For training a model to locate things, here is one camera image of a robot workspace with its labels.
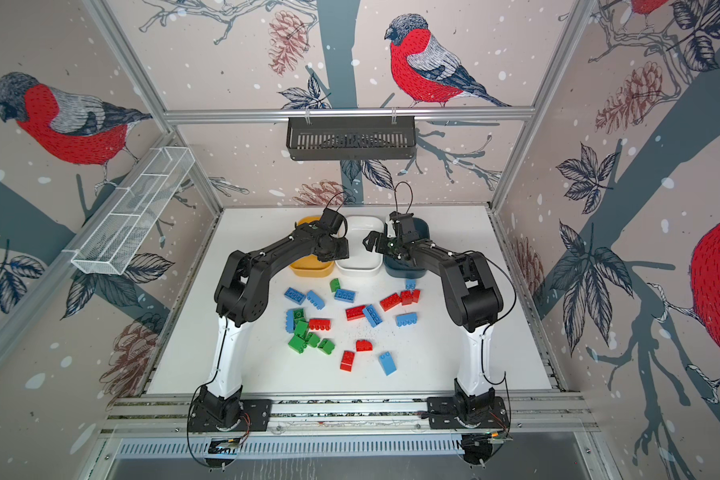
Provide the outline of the white plastic bin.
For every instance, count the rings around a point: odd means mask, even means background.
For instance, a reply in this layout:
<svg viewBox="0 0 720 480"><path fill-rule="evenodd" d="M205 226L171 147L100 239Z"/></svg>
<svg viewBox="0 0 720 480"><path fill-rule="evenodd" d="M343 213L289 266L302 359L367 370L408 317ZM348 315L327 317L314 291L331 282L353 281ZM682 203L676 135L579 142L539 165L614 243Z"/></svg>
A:
<svg viewBox="0 0 720 480"><path fill-rule="evenodd" d="M384 224L382 220L373 216L356 215L349 216L347 223L346 238L349 244L349 257L336 261L339 272L354 277L368 277L378 274L383 263L382 256L367 251L363 245L363 240L371 231L383 231Z"/></svg>

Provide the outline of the yellow plastic bin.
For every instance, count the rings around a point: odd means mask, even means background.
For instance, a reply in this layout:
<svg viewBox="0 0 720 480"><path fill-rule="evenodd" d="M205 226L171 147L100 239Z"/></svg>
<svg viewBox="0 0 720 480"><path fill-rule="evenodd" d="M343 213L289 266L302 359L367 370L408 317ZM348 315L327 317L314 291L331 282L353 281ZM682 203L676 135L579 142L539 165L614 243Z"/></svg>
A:
<svg viewBox="0 0 720 480"><path fill-rule="evenodd" d="M303 257L290 265L296 276L304 278L325 278L333 272L334 267L334 261L322 262L315 255Z"/></svg>

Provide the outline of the dark teal plastic bin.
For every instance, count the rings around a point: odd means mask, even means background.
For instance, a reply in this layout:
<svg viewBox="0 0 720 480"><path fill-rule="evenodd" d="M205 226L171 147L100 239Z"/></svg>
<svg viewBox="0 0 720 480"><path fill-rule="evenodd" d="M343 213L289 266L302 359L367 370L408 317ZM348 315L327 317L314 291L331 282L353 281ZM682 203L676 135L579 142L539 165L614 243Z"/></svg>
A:
<svg viewBox="0 0 720 480"><path fill-rule="evenodd" d="M429 238L430 231L426 221L415 217L414 227L421 238ZM418 279L423 277L427 270L423 268L409 267L398 260L384 257L383 265L386 273L393 278Z"/></svg>

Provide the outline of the red square lego brick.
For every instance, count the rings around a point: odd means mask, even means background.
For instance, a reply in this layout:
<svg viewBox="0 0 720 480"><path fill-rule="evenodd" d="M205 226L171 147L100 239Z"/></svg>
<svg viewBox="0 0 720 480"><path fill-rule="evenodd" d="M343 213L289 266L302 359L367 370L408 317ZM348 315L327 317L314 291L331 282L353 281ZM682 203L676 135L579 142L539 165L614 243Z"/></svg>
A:
<svg viewBox="0 0 720 480"><path fill-rule="evenodd" d="M399 294L402 305L411 305L419 302L420 291L418 289L403 290Z"/></svg>

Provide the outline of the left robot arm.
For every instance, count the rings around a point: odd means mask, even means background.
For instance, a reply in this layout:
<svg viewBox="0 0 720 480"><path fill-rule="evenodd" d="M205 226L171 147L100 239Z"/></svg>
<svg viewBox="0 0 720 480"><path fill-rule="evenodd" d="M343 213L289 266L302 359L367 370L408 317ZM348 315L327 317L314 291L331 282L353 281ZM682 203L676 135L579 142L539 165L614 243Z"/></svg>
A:
<svg viewBox="0 0 720 480"><path fill-rule="evenodd" d="M209 392L228 399L242 388L242 363L250 336L250 324L258 320L269 303L270 282L295 261L314 255L323 262L349 257L343 235L347 220L338 216L301 224L282 239L250 252L232 252L213 294L218 314L218 339Z"/></svg>

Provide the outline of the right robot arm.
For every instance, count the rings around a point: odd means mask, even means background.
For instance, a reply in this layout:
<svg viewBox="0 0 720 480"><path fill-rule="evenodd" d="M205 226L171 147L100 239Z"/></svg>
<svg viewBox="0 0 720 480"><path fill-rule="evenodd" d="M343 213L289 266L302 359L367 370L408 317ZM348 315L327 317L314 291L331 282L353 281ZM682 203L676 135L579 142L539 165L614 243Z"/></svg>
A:
<svg viewBox="0 0 720 480"><path fill-rule="evenodd" d="M368 233L362 244L369 252L440 278L445 309L464 331L464 350L456 377L458 389L468 397L487 393L491 384L483 359L486 341L480 334L492 333L504 300L485 255L474 250L457 252L426 238L405 242L400 236L389 237L379 231Z"/></svg>

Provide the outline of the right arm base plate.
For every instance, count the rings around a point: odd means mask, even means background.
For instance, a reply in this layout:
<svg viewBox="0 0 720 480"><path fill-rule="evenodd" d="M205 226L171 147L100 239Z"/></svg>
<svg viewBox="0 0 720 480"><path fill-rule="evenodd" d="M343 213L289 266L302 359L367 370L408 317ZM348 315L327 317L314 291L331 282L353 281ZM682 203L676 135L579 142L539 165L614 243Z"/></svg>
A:
<svg viewBox="0 0 720 480"><path fill-rule="evenodd" d="M459 385L452 396L429 397L420 417L433 430L493 429L505 430L510 425L504 399L490 387L480 395L467 395Z"/></svg>

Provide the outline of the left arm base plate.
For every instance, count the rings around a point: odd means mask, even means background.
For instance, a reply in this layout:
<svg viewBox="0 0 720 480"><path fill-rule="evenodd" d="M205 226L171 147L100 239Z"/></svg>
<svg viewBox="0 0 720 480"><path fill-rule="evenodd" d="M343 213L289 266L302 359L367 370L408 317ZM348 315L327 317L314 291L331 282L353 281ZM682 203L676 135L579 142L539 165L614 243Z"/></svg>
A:
<svg viewBox="0 0 720 480"><path fill-rule="evenodd" d="M219 397L201 385L193 395L187 418L189 433L264 432L273 402L271 399L242 399L242 388L230 397Z"/></svg>

